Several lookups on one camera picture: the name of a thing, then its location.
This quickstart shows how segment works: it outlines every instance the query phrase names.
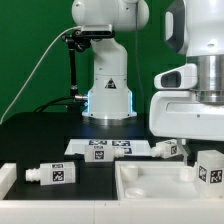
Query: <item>printed label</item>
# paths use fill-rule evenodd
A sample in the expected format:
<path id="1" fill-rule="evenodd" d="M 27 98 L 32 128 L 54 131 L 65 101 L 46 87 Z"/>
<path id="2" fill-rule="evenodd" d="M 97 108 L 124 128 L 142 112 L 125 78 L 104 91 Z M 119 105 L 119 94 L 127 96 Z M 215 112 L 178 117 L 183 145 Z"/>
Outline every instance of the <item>printed label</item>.
<path id="1" fill-rule="evenodd" d="M 95 160 L 104 160 L 104 151 L 95 151 Z"/>
<path id="2" fill-rule="evenodd" d="M 64 171 L 53 171 L 53 182 L 63 182 L 65 180 Z"/>
<path id="3" fill-rule="evenodd" d="M 54 163 L 52 164 L 52 169 L 61 169 L 64 168 L 64 164 L 63 163 Z"/>
<path id="4" fill-rule="evenodd" d="M 199 166 L 199 178 L 206 182 L 207 170 L 202 166 Z"/>
<path id="5" fill-rule="evenodd" d="M 212 170 L 211 171 L 211 177 L 210 177 L 210 183 L 211 184 L 217 184 L 222 182 L 222 170 Z"/>
<path id="6" fill-rule="evenodd" d="M 107 85 L 105 86 L 105 89 L 117 89 L 113 79 L 111 78 Z"/>

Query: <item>green backdrop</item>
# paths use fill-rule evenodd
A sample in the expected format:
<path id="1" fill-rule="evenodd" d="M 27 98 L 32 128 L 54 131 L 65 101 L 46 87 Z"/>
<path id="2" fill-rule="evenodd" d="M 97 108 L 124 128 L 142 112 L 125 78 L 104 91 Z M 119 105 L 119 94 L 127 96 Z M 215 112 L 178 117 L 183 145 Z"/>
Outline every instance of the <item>green backdrop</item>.
<path id="1" fill-rule="evenodd" d="M 116 34 L 116 40 L 128 51 L 128 86 L 134 92 L 134 109 L 139 113 L 149 111 L 150 100 L 156 91 L 153 87 L 154 76 L 185 63 L 185 57 L 176 55 L 164 43 L 164 12 L 171 2 L 172 0 L 147 0 L 150 20 L 138 35 L 138 61 L 145 107 L 137 77 L 135 33 Z M 63 30 L 74 26 L 72 3 L 73 0 L 0 1 L 0 116 L 48 45 Z M 92 85 L 93 54 L 89 49 L 76 55 L 79 89 L 81 93 L 87 93 Z M 33 111 L 55 98 L 68 96 L 69 88 L 67 45 L 58 41 L 7 118 L 15 113 Z"/>

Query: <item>white plastic part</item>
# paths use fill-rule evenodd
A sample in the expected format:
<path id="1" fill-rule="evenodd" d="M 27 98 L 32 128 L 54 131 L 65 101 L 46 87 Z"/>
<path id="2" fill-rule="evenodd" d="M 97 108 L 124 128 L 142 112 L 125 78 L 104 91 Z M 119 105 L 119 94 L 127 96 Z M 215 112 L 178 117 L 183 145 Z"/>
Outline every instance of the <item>white plastic part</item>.
<path id="1" fill-rule="evenodd" d="M 26 181 L 40 181 L 41 185 L 75 183 L 73 162 L 43 163 L 39 169 L 26 170 Z"/>
<path id="2" fill-rule="evenodd" d="M 151 101 L 149 125 L 155 136 L 224 141 L 224 107 L 200 104 L 194 92 L 160 91 Z"/>
<path id="3" fill-rule="evenodd" d="M 172 72 L 179 72 L 181 75 L 181 84 L 177 88 L 168 88 L 163 87 L 161 84 L 161 79 L 164 75 L 168 75 Z M 157 89 L 175 89 L 175 90 L 183 90 L 183 89 L 191 89 L 197 85 L 197 66 L 195 64 L 186 64 L 179 68 L 172 69 L 170 71 L 161 73 L 157 75 L 154 79 L 154 85 Z"/>
<path id="4" fill-rule="evenodd" d="M 0 169 L 0 200 L 8 193 L 16 181 L 16 164 L 5 163 Z"/>
<path id="5" fill-rule="evenodd" d="M 177 146 L 177 140 L 171 139 L 163 142 L 156 143 L 156 147 L 151 149 L 152 157 L 161 157 L 164 159 L 181 155 L 181 151 Z"/>
<path id="6" fill-rule="evenodd" d="M 128 188 L 125 197 L 130 199 L 142 199 L 146 197 L 146 192 L 140 188 Z"/>
<path id="7" fill-rule="evenodd" d="M 184 166 L 180 169 L 180 180 L 191 183 L 196 180 L 197 177 L 197 163 L 195 163 L 194 167 Z"/>
<path id="8" fill-rule="evenodd" d="M 94 84 L 88 93 L 84 117 L 125 119 L 136 116 L 127 87 L 127 52 L 114 39 L 92 41 Z"/>
<path id="9" fill-rule="evenodd" d="M 106 145 L 85 146 L 85 162 L 111 162 L 119 157 L 124 157 L 123 148 Z"/>
<path id="10" fill-rule="evenodd" d="M 197 187 L 204 197 L 224 196 L 224 154 L 216 150 L 198 152 Z"/>
<path id="11" fill-rule="evenodd" d="M 166 30 L 165 30 L 165 38 L 166 40 L 169 40 L 170 37 L 173 35 L 173 14 L 171 12 L 166 13 Z"/>
<path id="12" fill-rule="evenodd" d="M 186 30 L 190 38 L 187 57 L 224 54 L 224 1 L 184 0 Z"/>
<path id="13" fill-rule="evenodd" d="M 65 155 L 85 154 L 87 145 L 107 145 L 124 149 L 125 156 L 149 156 L 150 145 L 146 140 L 71 139 Z"/>
<path id="14" fill-rule="evenodd" d="M 108 25 L 116 31 L 136 29 L 136 2 L 138 2 L 138 29 L 149 19 L 149 9 L 144 0 L 75 0 L 72 16 L 76 24 Z"/>
<path id="15" fill-rule="evenodd" d="M 26 170 L 26 181 L 40 181 L 40 169 Z"/>
<path id="16" fill-rule="evenodd" d="M 138 178 L 138 166 L 132 163 L 121 166 L 121 178 L 126 182 L 135 181 Z"/>

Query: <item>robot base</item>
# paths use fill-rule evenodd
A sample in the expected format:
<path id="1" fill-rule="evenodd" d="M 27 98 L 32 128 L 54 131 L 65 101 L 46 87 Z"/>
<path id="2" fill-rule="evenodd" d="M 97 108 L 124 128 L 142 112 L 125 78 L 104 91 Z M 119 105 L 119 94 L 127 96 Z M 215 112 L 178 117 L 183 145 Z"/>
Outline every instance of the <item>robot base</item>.
<path id="1" fill-rule="evenodd" d="M 125 124 L 133 124 L 137 121 L 137 113 L 135 115 L 123 119 L 100 119 L 89 116 L 82 116 L 84 122 L 93 123 L 104 126 L 119 126 Z"/>

